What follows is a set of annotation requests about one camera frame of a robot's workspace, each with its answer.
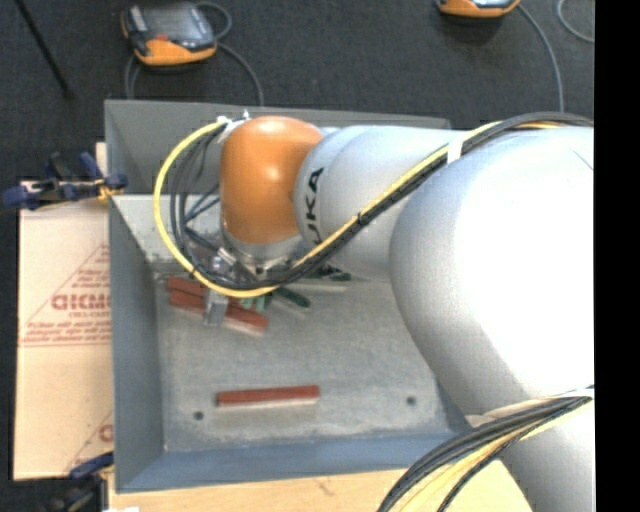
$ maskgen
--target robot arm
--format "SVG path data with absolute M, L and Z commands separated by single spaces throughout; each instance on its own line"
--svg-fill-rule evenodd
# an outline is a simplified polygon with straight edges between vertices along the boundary
M 228 275 L 190 270 L 241 297 L 327 263 L 388 280 L 463 413 L 557 395 L 594 382 L 592 158 L 593 127 L 559 114 L 470 134 L 326 134 L 259 117 L 222 150 Z M 505 461 L 536 511 L 592 510 L 594 448 L 594 416 L 583 414 Z

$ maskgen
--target black floor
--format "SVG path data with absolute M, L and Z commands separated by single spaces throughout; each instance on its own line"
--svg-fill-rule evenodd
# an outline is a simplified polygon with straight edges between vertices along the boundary
M 73 98 L 62 94 L 18 9 L 20 2 L 2 0 L 0 190 L 20 178 L 41 177 L 54 151 L 71 161 L 92 150 L 104 135 L 103 100 L 125 93 L 129 50 L 119 27 L 125 1 L 23 2 Z M 519 113 L 557 111 L 561 105 L 567 112 L 594 117 L 595 45 L 562 24 L 558 0 L 522 0 L 526 11 L 518 9 L 497 25 L 454 23 L 439 15 L 433 0 L 219 3 L 234 21 L 224 43 L 251 64 L 269 106 L 428 115 L 447 118 L 458 129 Z M 211 12 L 220 28 L 221 18 Z M 567 0 L 562 12 L 575 29 L 593 35 L 595 0 Z M 143 72 L 136 94 L 256 103 L 249 75 L 224 52 L 187 74 Z M 1 213 L 0 510 L 7 512 L 34 510 L 65 485 L 10 481 L 16 235 L 15 216 Z

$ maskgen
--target cardboard sheet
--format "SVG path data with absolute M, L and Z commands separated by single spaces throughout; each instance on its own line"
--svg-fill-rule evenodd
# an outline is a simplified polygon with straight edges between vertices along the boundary
M 65 476 L 113 447 L 107 207 L 20 215 L 16 480 Z

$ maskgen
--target cable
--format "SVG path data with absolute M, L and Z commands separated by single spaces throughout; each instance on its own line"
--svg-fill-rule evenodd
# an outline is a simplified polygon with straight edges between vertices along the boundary
M 262 89 L 262 85 L 260 84 L 260 80 L 258 79 L 258 76 L 256 75 L 255 71 L 253 71 L 253 68 L 244 59 L 244 57 L 242 57 L 242 55 L 240 55 L 238 52 L 236 52 L 235 50 L 230 48 L 228 45 L 219 42 L 218 43 L 218 47 L 221 50 L 224 50 L 225 52 L 227 52 L 229 55 L 231 55 L 234 59 L 236 59 L 242 65 L 242 67 L 244 67 L 246 72 L 249 73 L 249 76 L 251 77 L 251 80 L 253 81 L 253 85 L 256 88 L 256 94 L 258 96 L 258 106 L 263 107 L 264 106 L 264 91 Z
M 596 39 L 595 37 L 589 37 L 581 32 L 578 32 L 575 28 L 573 28 L 571 25 L 569 25 L 569 23 L 567 22 L 567 20 L 564 17 L 564 14 L 562 14 L 562 7 L 564 6 L 564 3 L 566 2 L 566 0 L 558 0 L 558 3 L 556 5 L 556 14 L 558 15 L 558 19 L 560 20 L 560 23 L 562 23 L 562 25 L 564 26 L 564 28 L 566 28 L 569 32 L 571 32 L 574 36 L 576 36 L 578 39 L 582 39 L 583 41 L 586 41 L 587 43 L 595 43 Z
M 201 213 L 200 212 L 196 214 L 195 212 L 195 208 L 200 206 L 198 204 L 199 201 L 196 202 L 196 205 L 194 205 L 194 207 L 192 207 L 189 210 L 188 214 L 186 212 L 186 203 L 187 203 L 188 191 L 194 188 L 195 184 L 197 183 L 197 181 L 202 176 L 202 173 L 204 172 L 206 153 L 207 153 L 207 150 L 209 149 L 211 142 L 214 140 L 214 138 L 215 138 L 214 136 L 208 136 L 203 141 L 200 141 L 197 145 L 195 145 L 189 150 L 189 154 L 187 155 L 187 157 L 178 165 L 178 168 L 175 173 L 175 178 L 173 180 L 173 183 L 171 185 L 171 190 L 170 190 L 169 208 L 170 208 L 170 211 L 172 212 L 171 227 L 173 229 L 174 238 L 178 242 L 178 246 L 182 248 L 183 254 L 188 254 L 188 257 L 191 260 L 194 260 L 195 256 L 189 250 L 189 244 L 187 243 L 184 235 L 186 235 L 186 237 L 192 242 L 195 242 L 201 246 L 204 246 L 207 249 L 211 249 L 212 247 L 211 244 L 208 242 L 203 243 L 203 240 L 206 240 L 206 239 L 198 235 L 193 229 L 187 226 L 187 222 L 189 222 L 189 220 L 187 220 L 188 216 L 195 218 L 194 214 L 195 216 L 197 216 Z M 198 160 L 198 158 L 200 159 L 200 164 L 196 168 L 194 163 Z M 176 211 L 179 211 L 178 218 L 176 218 L 174 214 L 174 212 Z
M 552 397 L 455 436 L 411 466 L 378 512 L 418 511 L 425 503 L 431 510 L 434 497 L 437 493 L 442 496 L 443 489 L 437 510 L 444 512 L 462 487 L 509 446 L 582 412 L 589 404 L 593 404 L 589 396 Z
M 558 62 L 556 60 L 556 55 L 555 55 L 555 53 L 553 51 L 553 48 L 551 47 L 551 44 L 549 43 L 549 40 L 547 39 L 547 36 L 545 35 L 544 31 L 542 30 L 542 27 L 540 27 L 540 25 L 538 25 L 538 22 L 534 19 L 533 16 L 531 16 L 529 11 L 524 8 L 522 3 L 518 4 L 518 9 L 520 9 L 520 12 L 524 15 L 524 17 L 527 19 L 527 21 L 531 24 L 531 26 L 538 33 L 538 35 L 540 36 L 540 39 L 542 39 L 542 43 L 544 44 L 545 48 L 547 49 L 547 53 L 549 53 L 549 57 L 551 58 L 551 65 L 553 66 L 553 74 L 554 74 L 554 77 L 556 79 L 556 84 L 557 84 L 557 87 L 558 87 L 558 111 L 559 112 L 564 112 L 564 92 L 563 92 L 563 87 L 562 87 L 562 78 L 560 77 L 560 68 L 558 67 Z
M 47 64 L 49 65 L 49 69 L 51 69 L 51 72 L 53 73 L 53 76 L 58 82 L 60 89 L 62 89 L 63 97 L 66 99 L 72 99 L 74 97 L 74 93 L 69 87 L 69 84 L 67 83 L 66 79 L 64 78 L 64 75 L 60 70 L 60 66 L 58 66 L 58 63 L 56 62 L 53 55 L 51 54 L 51 51 L 49 51 L 49 47 L 47 46 L 47 43 L 42 37 L 40 30 L 38 30 L 38 27 L 35 21 L 33 20 L 33 17 L 31 16 L 31 12 L 29 12 L 29 9 L 27 8 L 24 0 L 14 0 L 14 3 L 16 4 L 16 7 L 20 11 L 20 15 L 22 16 L 22 19 L 27 24 L 27 27 L 29 27 L 29 31 L 31 32 L 31 35 L 36 40 L 36 44 L 38 45 L 40 53 L 42 53 L 42 56 L 47 61 Z
M 190 222 L 194 220 L 196 217 L 198 217 L 198 215 L 200 215 L 201 213 L 207 211 L 209 208 L 218 204 L 220 202 L 220 197 L 216 197 L 212 199 L 210 203 L 200 208 L 200 205 L 204 203 L 213 194 L 215 194 L 219 188 L 220 188 L 219 185 L 216 184 L 210 190 L 202 194 L 202 196 L 200 196 L 200 199 L 198 199 L 189 209 L 189 212 L 187 213 L 185 221 Z
M 229 45 L 223 44 L 222 41 L 221 41 L 231 31 L 231 28 L 233 27 L 233 19 L 231 17 L 231 14 L 229 14 L 229 11 L 227 11 L 224 7 L 222 7 L 221 5 L 219 5 L 219 4 L 215 3 L 215 2 L 208 2 L 208 1 L 198 2 L 196 4 L 196 7 L 197 8 L 209 7 L 211 9 L 214 9 L 214 10 L 218 11 L 225 18 L 225 26 L 224 26 L 224 28 L 221 31 L 219 31 L 218 33 L 214 34 L 214 36 L 215 36 L 215 41 L 214 41 L 215 48 L 216 49 L 220 48 L 225 53 L 230 55 L 234 60 L 236 60 L 238 63 L 240 63 L 240 65 L 249 74 L 249 77 L 251 78 L 251 81 L 253 82 L 253 85 L 254 85 L 254 87 L 256 89 L 256 98 L 257 98 L 258 106 L 260 106 L 260 107 L 264 106 L 264 104 L 265 104 L 265 102 L 264 102 L 264 90 L 262 88 L 262 84 L 260 83 L 260 80 L 259 80 L 257 74 L 255 73 L 255 71 L 253 70 L 251 65 L 247 62 L 247 60 L 244 57 L 242 57 L 242 55 L 240 55 L 237 51 L 235 51 Z M 142 67 L 137 62 L 135 54 L 132 53 L 131 57 L 129 57 L 129 60 L 127 61 L 127 64 L 125 66 L 125 71 L 124 71 L 124 93 L 125 93 L 125 98 L 127 98 L 127 99 L 134 99 L 135 98 L 135 85 L 136 85 L 136 81 L 138 80 L 138 76 L 140 74 L 140 69 L 141 68 Z M 181 71 L 190 71 L 190 70 L 191 70 L 191 68 L 187 67 L 187 68 L 184 68 Z
M 176 201 L 176 197 L 178 195 L 177 191 L 179 190 L 178 187 L 184 178 L 183 174 L 185 172 L 185 167 L 188 166 L 189 162 L 193 161 L 194 158 L 197 157 L 198 149 L 201 151 L 202 148 L 205 147 L 204 144 L 210 143 L 211 140 L 222 132 L 224 127 L 227 125 L 227 122 L 228 121 L 221 121 L 207 125 L 193 132 L 174 148 L 158 173 L 154 187 L 153 203 L 154 217 L 156 225 L 158 226 L 158 232 L 171 253 L 187 270 L 187 272 L 193 274 L 194 277 L 205 286 L 224 295 L 239 298 L 251 298 L 264 295 L 279 286 L 290 284 L 319 268 L 337 251 L 344 247 L 354 236 L 356 236 L 360 230 L 369 225 L 377 216 L 384 213 L 384 211 L 393 206 L 396 202 L 413 192 L 422 183 L 424 183 L 424 181 L 431 176 L 433 172 L 446 164 L 447 152 L 449 149 L 448 144 L 445 144 L 428 155 L 422 162 L 418 163 L 400 179 L 394 182 L 389 189 L 372 200 L 357 215 L 347 221 L 340 229 L 327 237 L 327 239 L 296 262 L 288 271 L 279 273 L 277 278 L 263 279 L 260 281 L 256 280 L 253 282 L 237 282 L 227 275 L 211 272 L 193 258 L 188 244 L 185 243 L 182 236 L 183 229 L 181 229 L 181 224 L 183 223 L 183 220 L 178 219 L 180 215 L 182 215 L 181 218 L 184 219 L 184 207 L 181 207 L 181 212 L 176 212 L 176 206 L 180 205 L 180 202 Z M 541 126 L 545 126 L 547 128 L 558 125 L 593 126 L 593 122 L 587 118 L 560 112 L 524 114 L 505 121 L 481 126 L 480 128 L 469 132 L 462 144 L 462 153 L 467 153 L 479 145 L 484 144 L 486 141 L 502 135 L 512 129 L 532 129 L 531 126 L 540 123 L 542 123 Z M 199 142 L 199 145 L 196 146 L 195 149 L 191 147 L 197 142 Z M 182 165 L 178 167 L 170 199 L 171 224 L 174 236 L 176 237 L 176 245 L 167 234 L 162 217 L 160 216 L 160 194 L 169 169 L 173 167 L 182 153 L 187 150 L 189 150 L 189 154 L 186 157 L 187 159 L 183 160 Z M 183 197 L 186 197 L 188 193 L 188 190 L 183 190 Z

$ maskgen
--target yellow cable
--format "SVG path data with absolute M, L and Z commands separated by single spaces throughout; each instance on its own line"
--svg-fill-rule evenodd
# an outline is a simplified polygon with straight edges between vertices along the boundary
M 523 123 L 518 125 L 517 128 L 561 128 L 565 126 L 564 123 L 557 121 L 539 121 L 536 123 Z
M 465 136 L 464 140 L 465 141 L 469 140 L 470 138 L 474 137 L 475 135 L 490 129 L 491 127 L 495 126 L 496 124 L 499 124 L 499 122 L 500 121 L 497 121 L 497 122 L 494 122 L 494 123 L 488 123 L 488 124 L 485 124 L 485 125 L 483 125 L 483 126 L 481 126 L 479 128 L 476 128 L 475 130 L 471 130 L 470 132 L 467 133 L 467 135 Z M 256 288 L 256 289 L 253 289 L 253 290 L 234 290 L 233 288 L 226 288 L 224 286 L 221 286 L 221 285 L 218 285 L 218 284 L 212 282 L 205 275 L 203 275 L 198 270 L 196 270 L 194 265 L 187 258 L 185 258 L 183 256 L 183 254 L 180 252 L 180 250 L 176 247 L 176 245 L 174 244 L 173 240 L 171 240 L 171 237 L 169 236 L 169 234 L 168 234 L 168 232 L 167 232 L 167 230 L 166 230 L 166 228 L 164 226 L 164 223 L 162 221 L 162 216 L 161 216 L 161 213 L 160 213 L 160 195 L 161 195 L 162 188 L 164 186 L 164 181 L 166 179 L 166 176 L 167 176 L 171 166 L 175 163 L 175 161 L 182 154 L 182 152 L 185 151 L 192 143 L 197 141 L 200 137 L 203 137 L 204 135 L 207 135 L 208 133 L 211 133 L 211 132 L 217 130 L 218 128 L 220 128 L 221 126 L 223 126 L 225 124 L 226 124 L 226 122 L 222 121 L 222 122 L 216 122 L 216 123 L 212 123 L 212 124 L 203 126 L 199 130 L 196 130 L 195 132 L 190 134 L 188 137 L 183 139 L 173 149 L 173 151 L 171 151 L 171 153 L 169 154 L 167 159 L 164 161 L 164 164 L 160 168 L 160 172 L 158 173 L 158 176 L 156 178 L 156 184 L 155 184 L 155 188 L 154 188 L 154 191 L 153 191 L 154 218 L 155 218 L 156 226 L 158 228 L 158 233 L 159 233 L 160 237 L 162 238 L 163 242 L 165 243 L 165 245 L 168 247 L 168 249 L 171 252 L 171 254 L 184 267 L 184 269 L 187 272 L 189 272 L 190 275 L 195 277 L 199 282 L 201 282 L 206 287 L 208 287 L 208 288 L 210 288 L 210 289 L 212 289 L 212 290 L 214 290 L 214 291 L 216 291 L 218 293 L 221 293 L 223 295 L 227 295 L 227 296 L 230 296 L 230 297 L 237 297 L 237 298 L 259 297 L 261 295 L 265 295 L 266 293 L 269 293 L 269 292 L 275 290 L 276 288 L 278 288 L 278 286 L 267 286 L 267 287 L 262 287 L 262 288 Z M 539 123 L 539 124 L 536 125 L 536 127 L 543 128 L 543 127 L 550 127 L 550 126 L 548 124 Z M 431 163 L 433 163 L 438 158 L 441 158 L 441 157 L 445 156 L 447 154 L 448 150 L 449 150 L 449 146 L 445 145 L 445 146 L 441 147 L 440 149 L 437 149 L 436 151 L 431 153 L 428 157 L 426 157 L 424 160 L 420 161 L 418 164 L 416 164 L 411 169 L 409 169 L 409 171 L 407 171 L 397 181 L 395 181 L 387 190 L 385 190 L 378 197 L 376 197 L 375 199 L 370 201 L 369 204 L 367 206 L 365 206 L 359 212 L 358 215 L 354 215 L 353 217 L 351 217 L 351 219 L 349 219 L 341 228 L 339 228 L 333 234 L 328 236 L 322 243 L 320 243 L 319 245 L 314 247 L 305 256 L 303 256 L 300 260 L 298 260 L 294 264 L 294 267 L 303 265 L 310 258 L 312 258 L 316 254 L 318 254 L 319 252 L 324 250 L 329 244 L 333 243 L 338 238 L 343 236 L 353 225 L 355 225 L 358 222 L 358 219 L 359 219 L 360 216 L 366 215 L 368 212 L 370 212 L 372 209 L 374 209 L 378 204 L 380 204 L 382 201 L 386 200 L 391 194 L 396 192 L 398 189 L 400 189 L 400 187 L 402 187 L 409 180 L 411 180 L 413 177 L 415 177 L 415 175 L 418 174 L 420 171 L 422 171 L 422 169 L 424 169 L 427 165 L 430 165 Z
M 457 485 L 471 469 L 477 467 L 482 461 L 493 457 L 495 451 L 501 446 L 512 441 L 529 439 L 593 406 L 594 400 L 590 400 L 574 410 L 564 411 L 555 419 L 549 420 L 542 418 L 534 420 L 527 425 L 518 427 L 512 432 L 503 434 L 499 438 L 483 444 L 451 464 L 437 468 L 408 489 L 391 507 L 390 512 L 429 512 L 431 510 L 438 510 L 446 495 L 455 485 Z

